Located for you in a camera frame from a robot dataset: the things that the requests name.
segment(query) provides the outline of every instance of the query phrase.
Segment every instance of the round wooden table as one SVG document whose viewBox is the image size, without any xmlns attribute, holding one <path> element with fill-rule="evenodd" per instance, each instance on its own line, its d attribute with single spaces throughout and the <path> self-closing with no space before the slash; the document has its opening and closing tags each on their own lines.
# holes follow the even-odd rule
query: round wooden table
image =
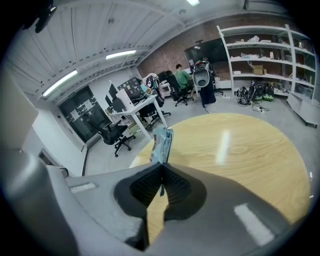
<svg viewBox="0 0 320 256">
<path fill-rule="evenodd" d="M 309 207 L 305 164 L 290 140 L 260 119 L 234 113 L 196 116 L 172 126 L 168 162 L 232 179 L 277 208 L 289 223 Z M 148 143 L 130 167 L 150 162 Z M 150 243 L 164 226 L 167 196 L 155 196 L 147 209 Z"/>
</svg>

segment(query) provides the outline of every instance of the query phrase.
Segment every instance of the concrete floor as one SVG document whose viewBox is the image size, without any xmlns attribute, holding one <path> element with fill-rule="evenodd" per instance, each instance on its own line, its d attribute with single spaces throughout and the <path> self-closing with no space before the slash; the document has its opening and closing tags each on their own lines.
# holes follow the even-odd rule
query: concrete floor
<svg viewBox="0 0 320 256">
<path fill-rule="evenodd" d="M 275 98 L 273 102 L 263 101 L 261 105 L 270 111 L 264 113 L 255 112 L 251 110 L 250 106 L 241 107 L 237 103 L 237 98 L 232 97 L 231 91 L 225 92 L 224 97 L 217 96 L 217 103 L 214 105 L 207 105 L 207 111 L 211 113 L 238 113 L 248 116 L 253 116 L 262 119 L 283 132 L 295 145 L 300 152 L 308 176 L 312 173 L 311 186 L 314 191 L 315 182 L 320 179 L 320 130 L 315 129 L 313 126 L 306 126 L 305 123 L 297 116 L 287 104 L 285 98 Z M 180 103 L 175 107 L 175 102 L 171 98 L 166 98 L 162 110 L 171 112 L 171 116 L 166 116 L 165 120 L 168 126 L 172 126 L 182 120 L 192 118 L 199 115 L 205 115 L 207 112 L 201 105 L 201 99 L 196 98 L 189 101 L 188 106 Z M 148 143 L 148 140 L 141 132 L 136 134 L 136 139 L 131 140 L 129 145 L 132 147 L 131 151 L 123 147 L 118 157 L 114 157 L 115 148 L 106 145 L 102 140 L 98 141 L 89 151 L 86 175 L 96 175 L 108 172 L 116 172 L 119 170 L 129 168 L 136 155 Z"/>
</svg>

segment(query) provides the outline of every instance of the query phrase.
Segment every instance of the red brick wall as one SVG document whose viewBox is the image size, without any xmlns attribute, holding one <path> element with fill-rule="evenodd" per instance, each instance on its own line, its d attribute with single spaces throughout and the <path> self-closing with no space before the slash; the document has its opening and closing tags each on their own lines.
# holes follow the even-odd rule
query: red brick wall
<svg viewBox="0 0 320 256">
<path fill-rule="evenodd" d="M 284 27 L 285 24 L 288 24 L 291 29 L 298 31 L 297 26 L 291 19 L 273 15 L 241 14 L 214 19 L 201 25 L 195 26 L 169 40 L 153 53 L 151 53 L 137 68 L 142 77 L 147 76 L 149 73 L 158 74 L 166 70 L 171 70 L 174 72 L 176 70 L 177 64 L 181 64 L 184 69 L 189 68 L 184 50 L 196 45 L 196 41 L 198 40 L 203 40 L 204 42 L 206 42 L 220 38 L 217 25 L 219 25 L 221 29 L 225 29 L 230 27 L 248 25 Z M 232 52 L 232 54 L 234 53 L 234 56 L 240 55 L 239 51 L 241 50 L 235 49 L 233 51 L 234 52 Z M 215 64 L 213 68 L 214 71 L 218 73 L 220 79 L 230 79 L 229 66 L 227 62 Z M 279 66 L 279 68 L 275 68 L 274 73 L 270 72 L 270 74 L 281 74 L 281 70 L 282 68 L 281 66 Z"/>
</svg>

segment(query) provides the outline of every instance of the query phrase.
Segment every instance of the white ceiling panel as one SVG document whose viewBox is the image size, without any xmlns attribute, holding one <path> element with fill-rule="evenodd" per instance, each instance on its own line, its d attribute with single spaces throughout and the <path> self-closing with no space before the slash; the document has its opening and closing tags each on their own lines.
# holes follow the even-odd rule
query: white ceiling panel
<svg viewBox="0 0 320 256">
<path fill-rule="evenodd" d="M 69 9 L 55 13 L 41 33 L 35 33 L 34 29 L 28 31 L 56 73 L 77 62 Z"/>
<path fill-rule="evenodd" d="M 22 71 L 26 73 L 32 71 L 39 82 L 43 79 L 49 80 L 56 74 L 28 30 L 16 36 L 7 57 Z"/>
<path fill-rule="evenodd" d="M 40 33 L 35 33 L 35 24 L 21 30 L 6 64 L 18 85 L 36 98 L 76 69 L 78 75 L 47 98 L 61 99 L 96 76 L 139 63 L 187 26 L 228 10 L 242 10 L 244 4 L 244 0 L 199 1 L 191 6 L 186 0 L 55 0 L 57 11 L 48 25 Z M 250 2 L 255 11 L 264 6 Z M 106 60 L 109 54 L 129 49 L 137 52 Z"/>
</svg>

